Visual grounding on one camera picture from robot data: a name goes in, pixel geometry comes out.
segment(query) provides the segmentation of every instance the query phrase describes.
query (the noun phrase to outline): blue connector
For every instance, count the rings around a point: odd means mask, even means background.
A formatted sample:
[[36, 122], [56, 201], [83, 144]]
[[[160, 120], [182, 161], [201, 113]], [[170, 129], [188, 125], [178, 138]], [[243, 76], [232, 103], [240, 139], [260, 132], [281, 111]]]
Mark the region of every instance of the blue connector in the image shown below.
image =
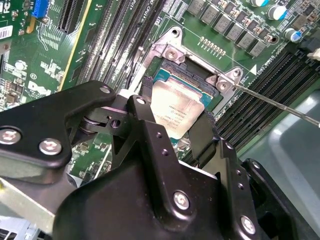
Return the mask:
[[43, 18], [47, 14], [49, 6], [49, 0], [36, 0], [34, 5], [34, 11], [32, 16], [38, 18]]

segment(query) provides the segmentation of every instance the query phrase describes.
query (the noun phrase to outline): motherboard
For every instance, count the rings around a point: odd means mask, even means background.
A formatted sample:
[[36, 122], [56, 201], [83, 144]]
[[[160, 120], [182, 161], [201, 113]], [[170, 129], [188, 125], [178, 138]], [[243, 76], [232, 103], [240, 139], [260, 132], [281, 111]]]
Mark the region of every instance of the motherboard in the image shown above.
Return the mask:
[[[224, 77], [287, 106], [320, 85], [318, 0], [0, 0], [0, 111], [91, 80], [139, 92], [179, 160], [196, 166], [188, 130], [206, 109], [239, 152], [285, 113]], [[109, 171], [111, 136], [73, 149], [85, 184]]]

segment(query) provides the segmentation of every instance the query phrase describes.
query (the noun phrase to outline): electrolytic capacitor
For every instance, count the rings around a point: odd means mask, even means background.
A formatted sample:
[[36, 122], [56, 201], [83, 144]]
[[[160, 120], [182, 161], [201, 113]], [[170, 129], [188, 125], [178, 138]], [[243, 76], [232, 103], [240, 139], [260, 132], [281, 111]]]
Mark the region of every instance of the electrolytic capacitor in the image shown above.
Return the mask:
[[280, 5], [272, 5], [268, 12], [268, 18], [271, 20], [282, 20], [287, 15], [287, 8]]
[[264, 7], [268, 4], [269, 0], [251, 0], [250, 2], [254, 7]]
[[293, 28], [288, 28], [284, 31], [284, 37], [293, 43], [298, 43], [302, 38], [302, 34]]

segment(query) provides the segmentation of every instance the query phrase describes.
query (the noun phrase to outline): barcode label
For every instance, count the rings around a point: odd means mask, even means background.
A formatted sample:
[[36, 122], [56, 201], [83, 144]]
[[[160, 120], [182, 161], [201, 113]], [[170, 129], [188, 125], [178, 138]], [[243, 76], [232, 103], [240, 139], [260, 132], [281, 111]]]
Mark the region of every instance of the barcode label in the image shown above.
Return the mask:
[[14, 29], [14, 26], [12, 25], [0, 27], [0, 40], [11, 37], [13, 29]]

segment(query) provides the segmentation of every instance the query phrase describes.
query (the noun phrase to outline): silver metal plate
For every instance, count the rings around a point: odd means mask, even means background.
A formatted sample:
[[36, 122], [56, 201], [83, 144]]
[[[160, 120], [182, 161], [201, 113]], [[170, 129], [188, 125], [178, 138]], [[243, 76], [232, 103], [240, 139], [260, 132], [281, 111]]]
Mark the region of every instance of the silver metal plate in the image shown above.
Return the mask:
[[182, 138], [205, 109], [201, 97], [172, 77], [155, 82], [151, 103], [155, 121], [165, 127], [170, 138]]

